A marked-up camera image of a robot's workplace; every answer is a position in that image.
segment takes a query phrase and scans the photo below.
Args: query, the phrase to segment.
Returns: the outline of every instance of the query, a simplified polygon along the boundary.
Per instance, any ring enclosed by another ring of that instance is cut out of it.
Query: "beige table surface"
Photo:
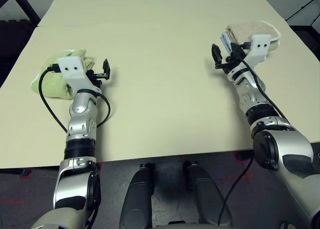
[[[56,15],[61,25],[49,26],[47,14],[1,87],[1,168],[53,166],[63,159],[65,133],[30,82],[51,55],[81,47],[96,71],[105,58],[111,66],[102,90],[112,113],[97,131],[98,161],[251,148],[236,90],[211,57],[212,43],[223,48],[227,24],[250,20],[268,21],[283,35],[280,47],[255,68],[267,94],[308,140],[320,141],[320,63],[265,0],[132,0],[130,7],[123,0],[96,1],[113,10],[112,21],[90,17],[92,23],[63,25]],[[83,16],[94,12],[91,0],[82,4]],[[67,15],[73,10],[65,9]],[[48,102],[67,125],[71,101]]]

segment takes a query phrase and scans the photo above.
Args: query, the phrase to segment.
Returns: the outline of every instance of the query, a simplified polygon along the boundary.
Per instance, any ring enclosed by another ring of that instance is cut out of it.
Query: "green towel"
[[[39,78],[40,75],[52,64],[58,63],[58,58],[68,56],[80,56],[83,58],[85,69],[90,70],[94,61],[88,57],[85,57],[85,49],[65,50],[49,58],[42,66],[40,72],[31,82],[31,89],[35,93],[39,94]],[[63,98],[71,100],[74,98],[72,88],[65,82],[61,73],[48,72],[42,81],[42,92],[45,97],[50,98]]]

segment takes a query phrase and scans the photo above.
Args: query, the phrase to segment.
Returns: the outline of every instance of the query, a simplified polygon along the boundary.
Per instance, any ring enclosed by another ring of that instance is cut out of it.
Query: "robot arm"
[[[219,47],[213,44],[215,68],[223,69],[236,88],[240,108],[250,124],[255,160],[284,183],[307,225],[318,228],[320,174],[312,165],[312,147],[285,117],[279,116],[264,93],[264,83],[252,71],[265,60],[270,41],[270,35],[254,35],[250,42],[242,45],[231,43],[232,52],[225,64],[222,64]]]
[[[58,59],[50,71],[61,72],[75,95],[69,108],[64,160],[60,163],[53,210],[43,215],[32,229],[91,228],[101,202],[100,178],[95,157],[97,97],[101,95],[101,81],[109,79],[108,61],[104,73],[85,72],[79,56]]]

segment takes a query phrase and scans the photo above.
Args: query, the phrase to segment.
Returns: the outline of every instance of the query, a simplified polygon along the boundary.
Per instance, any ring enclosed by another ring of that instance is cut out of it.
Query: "black cable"
[[[108,107],[108,113],[106,114],[105,118],[96,126],[96,128],[99,128],[103,123],[106,122],[106,120],[110,116],[111,106],[110,106],[110,103],[109,103],[108,99],[103,94],[101,94],[99,92],[96,92],[94,90],[90,90],[90,89],[80,89],[80,90],[77,91],[77,93],[90,93],[90,94],[92,94],[92,95],[94,95],[96,97],[101,97],[105,101],[105,103],[106,103],[106,105]]]
[[[265,99],[277,110],[277,112],[281,115],[281,117],[283,117],[284,119],[288,121],[288,119],[285,117],[285,115],[282,113],[282,111],[277,107],[277,105],[267,96],[267,94],[261,89],[259,82],[258,82],[258,78],[256,73],[251,69],[251,67],[248,65],[248,63],[245,62],[245,60],[243,60],[239,54],[236,51],[233,51],[235,53],[235,55],[240,59],[240,61],[249,69],[249,71],[251,72],[254,82],[256,84],[256,87],[258,88],[259,92],[265,97]]]
[[[249,170],[249,168],[250,168],[250,166],[251,166],[251,164],[252,164],[253,161],[254,161],[254,156],[251,157],[248,165],[247,165],[246,168],[243,170],[243,172],[240,174],[240,176],[235,180],[235,182],[234,182],[233,185],[231,186],[228,194],[227,194],[226,197],[224,198],[223,206],[222,206],[221,212],[220,212],[220,214],[219,214],[218,226],[220,226],[222,214],[224,213],[224,210],[225,210],[225,207],[226,207],[226,203],[227,203],[227,200],[228,200],[231,192],[233,191],[233,189],[235,188],[235,186],[237,185],[237,183],[240,181],[240,179],[247,173],[247,171]]]
[[[312,3],[314,0],[309,1],[307,4],[303,5],[299,10],[297,10],[294,14],[292,14],[291,16],[289,16],[288,19],[285,19],[285,21],[288,21],[290,18],[292,18],[295,14],[297,14],[298,12],[300,12],[303,8],[305,8],[306,6],[308,6],[310,3]]]
[[[310,27],[315,23],[315,21],[320,17],[320,13],[316,16],[315,19],[312,20],[312,23],[310,24]]]
[[[93,216],[92,216],[90,222],[88,223],[88,225],[87,225],[87,227],[86,227],[87,229],[91,229],[91,227],[93,226],[93,224],[94,224],[94,222],[95,222],[95,220],[96,220],[97,214],[98,214],[98,209],[99,209],[99,207],[97,207],[96,209],[94,209]]]
[[[65,126],[61,123],[61,121],[57,118],[57,116],[55,115],[55,113],[51,110],[49,104],[47,103],[45,97],[44,97],[44,94],[42,92],[42,82],[45,78],[45,75],[50,72],[49,69],[46,69],[40,76],[40,79],[39,79],[39,85],[38,85],[38,89],[39,89],[39,94],[40,94],[40,97],[45,105],[45,107],[48,109],[48,111],[50,112],[50,114],[53,116],[53,118],[55,119],[55,121],[60,125],[60,127],[64,130],[65,133],[67,133],[67,129],[65,128]]]
[[[110,112],[111,112],[111,107],[110,107],[110,103],[109,103],[108,99],[107,99],[103,94],[98,93],[98,92],[96,92],[96,94],[105,101],[105,103],[106,103],[106,105],[107,105],[107,107],[108,107],[108,113],[106,114],[105,118],[103,119],[103,121],[101,121],[101,122],[96,126],[96,128],[99,128],[99,127],[100,127],[103,123],[105,123],[106,120],[109,118]]]

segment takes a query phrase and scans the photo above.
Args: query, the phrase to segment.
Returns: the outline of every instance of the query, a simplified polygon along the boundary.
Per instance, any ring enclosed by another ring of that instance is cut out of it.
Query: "wall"
[[[53,0],[28,0],[33,9],[39,15],[40,18],[49,9]],[[267,0],[274,9],[285,19],[300,9],[301,6],[305,5],[310,0]],[[320,13],[320,0],[315,0],[304,8],[297,15],[292,17],[289,21],[289,25],[310,25]],[[0,20],[19,20],[27,19],[28,17],[19,7],[15,0],[9,0],[2,8],[0,8]],[[313,24],[313,27],[320,33],[320,17]]]
[[[28,0],[35,12],[42,18],[48,11],[53,0]],[[20,8],[15,0],[8,0],[0,8],[0,20],[20,20],[28,19],[27,15]]]
[[[287,19],[293,13],[298,11],[302,6],[311,0],[267,0],[271,6],[284,18]],[[298,14],[288,20],[289,25],[309,26],[313,19],[320,13],[320,0],[314,0]],[[320,17],[312,25],[320,33]]]

